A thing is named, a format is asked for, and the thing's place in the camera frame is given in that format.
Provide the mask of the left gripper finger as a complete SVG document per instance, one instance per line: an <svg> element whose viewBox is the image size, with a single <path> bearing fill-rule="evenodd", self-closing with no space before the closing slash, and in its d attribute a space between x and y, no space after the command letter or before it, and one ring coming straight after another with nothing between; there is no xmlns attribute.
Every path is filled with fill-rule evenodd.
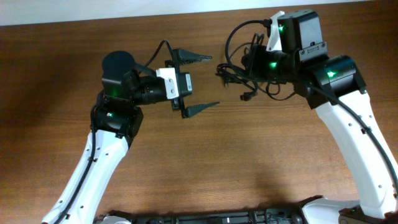
<svg viewBox="0 0 398 224"><path fill-rule="evenodd" d="M179 65L188 65L212 60L212 56L193 53L184 49L173 49Z"/></svg>
<svg viewBox="0 0 398 224"><path fill-rule="evenodd" d="M216 102L212 102L212 103L206 103L206 104L199 104L199 105L193 105L193 106L188 106L187 108L184 108L182 110L182 118L191 118L193 116L195 116L196 114L198 114L199 112L218 105L219 101Z"/></svg>

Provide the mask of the black USB cable blue plug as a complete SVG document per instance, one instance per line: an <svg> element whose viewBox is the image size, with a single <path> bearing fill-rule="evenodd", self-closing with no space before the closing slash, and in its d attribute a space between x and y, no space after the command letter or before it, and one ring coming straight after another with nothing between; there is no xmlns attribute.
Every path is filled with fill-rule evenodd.
<svg viewBox="0 0 398 224"><path fill-rule="evenodd" d="M268 83L267 87L270 85L276 85L277 91L271 93L269 90L265 90L259 86L258 81L246 78L245 71L235 65L230 65L228 63L221 63L216 67L216 76L220 77L224 87L229 87L229 84L240 84L249 88L249 92L244 92L240 99L243 101L249 101L258 94L258 91L268 94L269 96L278 95L280 93L280 85L277 83Z"/></svg>

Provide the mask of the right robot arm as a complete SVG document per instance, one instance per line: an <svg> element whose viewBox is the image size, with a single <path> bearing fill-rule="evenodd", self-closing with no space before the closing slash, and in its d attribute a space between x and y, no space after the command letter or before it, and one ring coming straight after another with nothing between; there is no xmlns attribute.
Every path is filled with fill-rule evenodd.
<svg viewBox="0 0 398 224"><path fill-rule="evenodd" d="M310 9L278 12L262 25L268 43L254 44L242 58L246 78L291 83L336 141L359 198L323 196L303 200L295 223L396 223L397 161L379 129L366 84L354 60L328 56L318 14Z"/></svg>

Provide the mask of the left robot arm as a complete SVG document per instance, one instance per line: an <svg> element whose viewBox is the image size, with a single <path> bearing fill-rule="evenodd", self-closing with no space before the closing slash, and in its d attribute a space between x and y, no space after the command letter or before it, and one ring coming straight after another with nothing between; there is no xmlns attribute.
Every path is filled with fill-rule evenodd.
<svg viewBox="0 0 398 224"><path fill-rule="evenodd" d="M114 51L102 62L102 85L90 112L86 146L58 202L43 223L93 223L109 180L127 154L144 119L142 105L169 101L183 119L212 106L211 103L185 106L193 93L192 79L180 66L206 62L209 55L172 49L171 60L153 70L141 65L125 51Z"/></svg>

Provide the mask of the black cable small plug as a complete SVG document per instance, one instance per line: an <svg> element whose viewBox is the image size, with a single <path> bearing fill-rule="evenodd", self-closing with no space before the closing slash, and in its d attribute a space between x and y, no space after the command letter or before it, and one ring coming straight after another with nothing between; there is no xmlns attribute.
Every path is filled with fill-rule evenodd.
<svg viewBox="0 0 398 224"><path fill-rule="evenodd" d="M253 35L252 41L251 42L246 42L241 44L239 47L237 47L232 53L229 53L229 43L231 42L233 34L230 35L230 38L226 41L226 45L225 45L225 55L226 55L226 63L230 64L230 65L234 65L231 61L232 56L240 49L244 47L244 54L255 44L257 45L262 45L262 42L264 40L264 34L258 34L255 33ZM254 81L258 81L259 82L259 86L265 90L269 90L271 93L275 93L277 91L277 86L276 85L270 85L269 87L267 87L268 83L277 83L279 85L285 85L286 82L284 80L281 79L273 79L273 80L254 80ZM278 99L275 98L275 96L269 96L268 94L266 94L268 97L270 97L273 100L276 101L285 101L288 100L289 98L293 97L295 95L295 92L293 91L289 96L282 98L282 99Z"/></svg>

